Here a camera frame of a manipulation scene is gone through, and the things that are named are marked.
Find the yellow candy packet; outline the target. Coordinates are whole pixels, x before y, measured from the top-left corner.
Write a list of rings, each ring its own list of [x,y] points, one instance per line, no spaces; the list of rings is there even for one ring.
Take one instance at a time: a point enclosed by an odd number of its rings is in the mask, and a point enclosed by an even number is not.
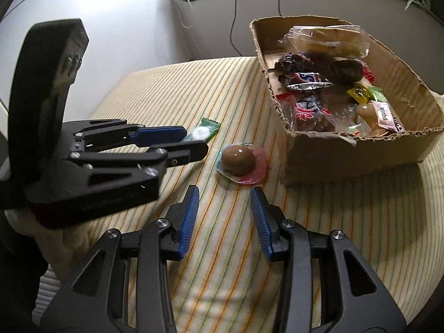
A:
[[[354,86],[348,89],[347,93],[360,105],[368,104],[373,100],[372,92],[360,83],[354,83]]]

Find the clear bag dark dates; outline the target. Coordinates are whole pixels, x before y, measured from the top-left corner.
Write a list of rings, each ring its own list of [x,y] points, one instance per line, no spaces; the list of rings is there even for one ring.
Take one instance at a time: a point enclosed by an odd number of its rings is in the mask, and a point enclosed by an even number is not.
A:
[[[366,78],[374,81],[374,75],[368,66],[359,59],[335,59],[331,56],[312,56],[314,72],[333,84],[351,86]]]

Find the pink toast bread bag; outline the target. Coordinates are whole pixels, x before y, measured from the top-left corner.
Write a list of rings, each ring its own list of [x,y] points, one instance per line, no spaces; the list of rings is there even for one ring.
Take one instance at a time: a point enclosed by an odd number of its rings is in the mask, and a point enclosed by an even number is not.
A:
[[[364,58],[369,36],[357,25],[293,26],[279,43],[292,53],[323,53],[332,57]]]

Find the striped yellow table cloth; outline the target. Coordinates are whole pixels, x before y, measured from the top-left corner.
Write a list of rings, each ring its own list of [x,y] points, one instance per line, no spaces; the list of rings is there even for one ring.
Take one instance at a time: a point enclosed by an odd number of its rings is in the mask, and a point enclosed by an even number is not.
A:
[[[443,144],[418,165],[342,183],[285,188],[278,179],[278,139],[261,68],[254,57],[208,59],[126,76],[94,114],[144,125],[195,127],[202,118],[221,129],[206,159],[170,169],[158,201],[87,224],[90,244],[108,229],[134,231],[163,216],[189,185],[200,209],[188,254],[168,266],[179,332],[270,332],[282,266],[260,249],[250,188],[221,176],[219,150],[229,143],[265,149],[262,188],[286,217],[312,231],[340,229],[378,273],[407,321],[443,278]]]

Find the black plum candy packet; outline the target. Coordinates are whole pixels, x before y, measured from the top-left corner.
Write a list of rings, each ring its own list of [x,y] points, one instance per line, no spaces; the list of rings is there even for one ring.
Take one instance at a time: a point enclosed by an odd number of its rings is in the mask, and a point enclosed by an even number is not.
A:
[[[405,131],[403,124],[401,123],[401,121],[398,120],[398,118],[393,117],[393,123],[394,123],[396,131],[398,133],[402,133]]]

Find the orange cup chocolate jelly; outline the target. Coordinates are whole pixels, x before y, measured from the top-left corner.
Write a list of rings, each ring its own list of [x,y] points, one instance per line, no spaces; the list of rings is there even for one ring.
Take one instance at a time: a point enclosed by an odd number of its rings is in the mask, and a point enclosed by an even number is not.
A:
[[[358,136],[381,137],[388,133],[378,124],[377,113],[372,102],[356,105],[351,120],[354,122],[352,128],[357,130]]]

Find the Snickers bar chinese label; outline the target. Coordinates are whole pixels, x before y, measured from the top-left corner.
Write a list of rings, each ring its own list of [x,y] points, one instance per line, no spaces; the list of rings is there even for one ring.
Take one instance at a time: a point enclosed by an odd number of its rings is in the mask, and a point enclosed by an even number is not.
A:
[[[278,82],[290,91],[308,91],[332,87],[319,73],[313,71],[312,61],[300,53],[286,53],[274,64]]]

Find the red chocolate snack bag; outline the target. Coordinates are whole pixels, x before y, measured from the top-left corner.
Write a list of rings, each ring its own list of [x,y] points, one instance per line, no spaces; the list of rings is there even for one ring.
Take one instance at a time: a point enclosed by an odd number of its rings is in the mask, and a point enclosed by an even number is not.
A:
[[[292,129],[296,128],[296,102],[298,96],[295,92],[284,92],[276,95],[285,121]]]

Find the Snickers bar english label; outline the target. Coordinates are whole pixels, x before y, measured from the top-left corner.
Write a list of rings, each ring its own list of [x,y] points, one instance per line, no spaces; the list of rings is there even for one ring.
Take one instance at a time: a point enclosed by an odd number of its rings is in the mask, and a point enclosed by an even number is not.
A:
[[[296,100],[293,107],[294,131],[333,132],[334,119],[327,106],[315,95],[304,95]]]

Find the dark green mint packet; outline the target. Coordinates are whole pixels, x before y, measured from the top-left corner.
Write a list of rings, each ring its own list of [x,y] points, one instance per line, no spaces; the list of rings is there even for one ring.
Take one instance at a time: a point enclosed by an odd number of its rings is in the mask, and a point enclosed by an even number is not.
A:
[[[204,141],[208,143],[218,133],[220,127],[221,124],[218,121],[202,118],[200,123],[188,132],[181,142]]]

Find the light green candy packet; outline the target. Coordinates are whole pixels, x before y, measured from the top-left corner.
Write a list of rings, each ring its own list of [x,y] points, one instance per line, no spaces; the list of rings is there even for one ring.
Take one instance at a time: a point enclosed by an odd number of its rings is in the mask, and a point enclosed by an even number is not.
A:
[[[370,95],[370,99],[375,102],[387,102],[383,89],[379,87],[369,86],[367,87]]]

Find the small pink candy packet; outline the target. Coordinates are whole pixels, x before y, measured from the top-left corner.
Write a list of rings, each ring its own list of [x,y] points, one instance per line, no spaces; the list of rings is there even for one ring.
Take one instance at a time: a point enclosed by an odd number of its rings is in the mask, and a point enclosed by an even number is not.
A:
[[[390,105],[387,102],[375,101],[372,101],[371,105],[375,110],[378,126],[387,130],[397,132],[393,123],[394,115],[391,111]]]

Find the pink cup chocolate jelly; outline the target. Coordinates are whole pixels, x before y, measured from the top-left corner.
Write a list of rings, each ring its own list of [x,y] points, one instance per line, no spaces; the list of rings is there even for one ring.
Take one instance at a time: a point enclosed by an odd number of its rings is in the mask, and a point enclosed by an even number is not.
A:
[[[250,143],[232,143],[218,153],[216,170],[239,185],[260,183],[267,175],[265,150]]]

